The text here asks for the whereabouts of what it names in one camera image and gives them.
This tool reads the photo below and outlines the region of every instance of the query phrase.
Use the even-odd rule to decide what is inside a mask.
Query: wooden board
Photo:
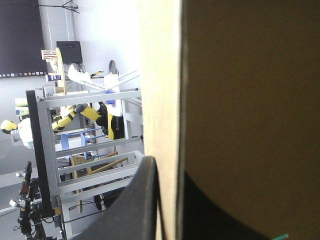
[[[176,239],[179,2],[138,1],[144,151],[146,155],[154,156],[157,162],[164,229],[168,240]]]

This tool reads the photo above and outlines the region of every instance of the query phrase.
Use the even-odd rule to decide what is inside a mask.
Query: green wire
[[[281,235],[281,236],[278,236],[272,240],[282,240],[282,239],[287,239],[289,238],[289,235],[288,234],[284,234],[284,235]]]

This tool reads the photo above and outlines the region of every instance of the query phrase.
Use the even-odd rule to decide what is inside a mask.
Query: electronic equipment
[[[0,7],[0,80],[47,74],[38,0],[2,0]]]
[[[82,63],[83,60],[79,41],[57,41],[56,47],[60,49],[64,64]]]

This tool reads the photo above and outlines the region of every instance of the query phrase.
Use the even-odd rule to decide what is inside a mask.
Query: small american flag
[[[42,59],[56,59],[57,58],[57,52],[53,50],[41,50]]]

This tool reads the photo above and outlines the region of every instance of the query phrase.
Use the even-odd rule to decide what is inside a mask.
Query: wooden stick
[[[91,174],[100,173],[100,172],[102,172],[102,171],[104,171],[104,170],[107,170],[107,169],[109,169],[109,168],[111,168],[111,167],[113,167],[113,166],[115,166],[115,165],[117,165],[117,164],[119,164],[119,163],[122,163],[122,162],[125,161],[125,160],[128,160],[128,158],[126,157],[126,158],[123,158],[123,159],[119,159],[119,160],[114,161],[114,162],[112,162],[112,163],[110,163],[110,164],[108,164],[108,165],[102,166],[102,167],[100,167],[100,168],[98,168],[98,169],[96,169],[96,170],[94,170],[94,171],[92,171],[92,172],[88,172],[88,173],[86,174],[86,176],[91,175]]]
[[[109,153],[109,154],[106,155],[106,156],[100,157],[98,160],[100,160],[100,159],[106,159],[106,158],[112,157],[112,156],[117,155],[117,154],[118,154],[118,151],[114,151],[114,152],[112,152],[112,153]]]

